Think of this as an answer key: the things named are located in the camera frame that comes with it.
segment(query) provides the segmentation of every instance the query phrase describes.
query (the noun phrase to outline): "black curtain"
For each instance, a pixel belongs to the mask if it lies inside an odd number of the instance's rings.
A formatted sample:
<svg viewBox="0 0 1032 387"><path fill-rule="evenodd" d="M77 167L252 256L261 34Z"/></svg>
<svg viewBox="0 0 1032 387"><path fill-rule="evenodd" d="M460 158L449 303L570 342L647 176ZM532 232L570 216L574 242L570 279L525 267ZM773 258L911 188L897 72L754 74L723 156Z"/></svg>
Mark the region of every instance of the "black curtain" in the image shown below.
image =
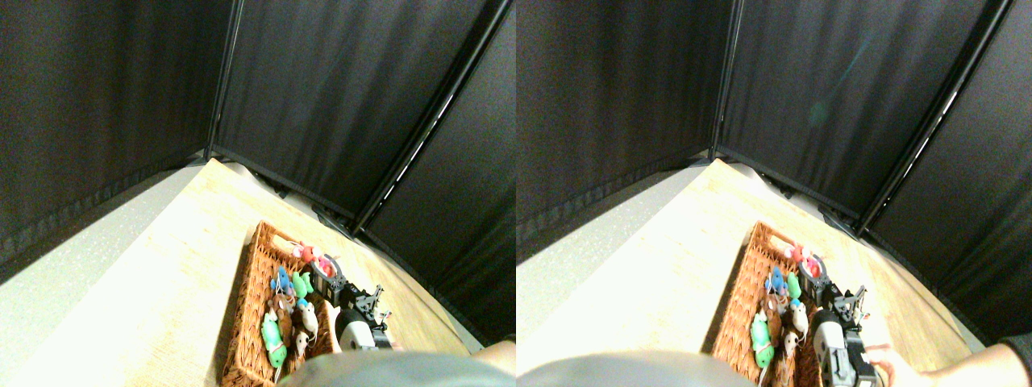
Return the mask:
<svg viewBox="0 0 1032 387"><path fill-rule="evenodd" d="M516 332L513 19L366 229L485 345Z"/></svg>
<svg viewBox="0 0 1032 387"><path fill-rule="evenodd" d="M247 2L216 151L354 218L482 5Z"/></svg>
<svg viewBox="0 0 1032 387"><path fill-rule="evenodd" d="M730 10L721 1L513 4L519 244L708 148Z"/></svg>
<svg viewBox="0 0 1032 387"><path fill-rule="evenodd" d="M200 151L228 3L0 8L0 262Z"/></svg>
<svg viewBox="0 0 1032 387"><path fill-rule="evenodd" d="M859 218L982 2L743 1L718 150Z"/></svg>
<svg viewBox="0 0 1032 387"><path fill-rule="evenodd" d="M1032 331L1030 21L1015 1L873 226L987 345Z"/></svg>

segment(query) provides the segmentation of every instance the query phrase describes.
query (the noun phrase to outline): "red toy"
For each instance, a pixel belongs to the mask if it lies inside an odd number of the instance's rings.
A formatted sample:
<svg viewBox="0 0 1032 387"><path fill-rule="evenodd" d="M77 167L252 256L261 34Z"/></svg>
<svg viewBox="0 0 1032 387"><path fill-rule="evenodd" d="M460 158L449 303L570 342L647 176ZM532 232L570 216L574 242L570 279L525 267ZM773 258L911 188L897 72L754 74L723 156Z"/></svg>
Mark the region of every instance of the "red toy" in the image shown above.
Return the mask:
<svg viewBox="0 0 1032 387"><path fill-rule="evenodd" d="M784 249L784 255L787 258L792 258L796 263L805 261L810 276L813 278L820 277L820 264L817 263L816 259L813 259L813 253L810 252L810 249L795 244L791 248Z"/></svg>
<svg viewBox="0 0 1032 387"><path fill-rule="evenodd" d="M322 250L315 246L307 246L304 241L294 247L293 256L303 259L304 263L319 259L316 264L326 277L333 277L333 264L329 262L329 256L322 253Z"/></svg>

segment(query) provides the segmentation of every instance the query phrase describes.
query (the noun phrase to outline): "table surface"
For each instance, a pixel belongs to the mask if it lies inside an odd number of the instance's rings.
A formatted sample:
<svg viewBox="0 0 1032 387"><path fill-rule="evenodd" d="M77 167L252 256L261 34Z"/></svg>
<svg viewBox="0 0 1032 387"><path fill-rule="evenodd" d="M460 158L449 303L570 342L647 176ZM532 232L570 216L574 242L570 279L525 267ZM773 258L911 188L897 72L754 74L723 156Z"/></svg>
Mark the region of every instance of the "table surface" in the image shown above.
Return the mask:
<svg viewBox="0 0 1032 387"><path fill-rule="evenodd" d="M630 350L707 352L736 260L762 220L825 258L840 288L870 292L865 345L889 343L917 369L971 352L953 317L898 263L835 230L719 160L518 340L518 373L545 362Z"/></svg>
<svg viewBox="0 0 1032 387"><path fill-rule="evenodd" d="M211 161L62 320L11 385L218 385L245 246L259 221L384 287L410 351L467 355L444 309L400 268Z"/></svg>

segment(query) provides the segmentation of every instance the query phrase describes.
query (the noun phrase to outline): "green toy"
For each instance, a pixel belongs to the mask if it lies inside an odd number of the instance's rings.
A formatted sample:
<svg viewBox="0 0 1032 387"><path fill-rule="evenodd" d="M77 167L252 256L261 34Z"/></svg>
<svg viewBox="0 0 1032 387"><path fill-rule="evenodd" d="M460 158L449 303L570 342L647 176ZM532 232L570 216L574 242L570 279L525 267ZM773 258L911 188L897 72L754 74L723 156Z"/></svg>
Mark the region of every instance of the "green toy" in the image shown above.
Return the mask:
<svg viewBox="0 0 1032 387"><path fill-rule="evenodd" d="M272 363L273 368L279 368L287 359L287 346L283 345L275 313L265 314L265 320L261 323L261 337L265 341L265 350L268 351L268 362Z"/></svg>
<svg viewBox="0 0 1032 387"><path fill-rule="evenodd" d="M774 358L774 347L771 346L771 334L767 330L767 315L763 312L752 317L749 334L752 336L752 350L756 353L756 365L766 368Z"/></svg>
<svg viewBox="0 0 1032 387"><path fill-rule="evenodd" d="M788 297L793 299L799 299L799 296L803 294L803 290L799 288L799 277L796 277L795 272L788 273Z"/></svg>
<svg viewBox="0 0 1032 387"><path fill-rule="evenodd" d="M299 275L297 271L294 271L294 276L290 282L294 284L294 292L297 293L297 298L304 298L305 295L315 291L315 288L312 287L311 272Z"/></svg>

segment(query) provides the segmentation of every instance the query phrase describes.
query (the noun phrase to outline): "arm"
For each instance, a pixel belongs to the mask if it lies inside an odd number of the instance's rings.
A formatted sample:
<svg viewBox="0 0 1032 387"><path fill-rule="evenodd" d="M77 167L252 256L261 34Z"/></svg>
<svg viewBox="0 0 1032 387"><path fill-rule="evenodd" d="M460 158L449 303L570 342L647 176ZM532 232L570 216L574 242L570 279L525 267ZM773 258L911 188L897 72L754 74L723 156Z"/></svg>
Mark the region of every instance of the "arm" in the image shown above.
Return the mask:
<svg viewBox="0 0 1032 387"><path fill-rule="evenodd" d="M880 366L889 375L889 387L1030 386L1022 358L1002 344L989 347L957 364L928 373L915 372L889 345L869 347L867 356L872 364Z"/></svg>

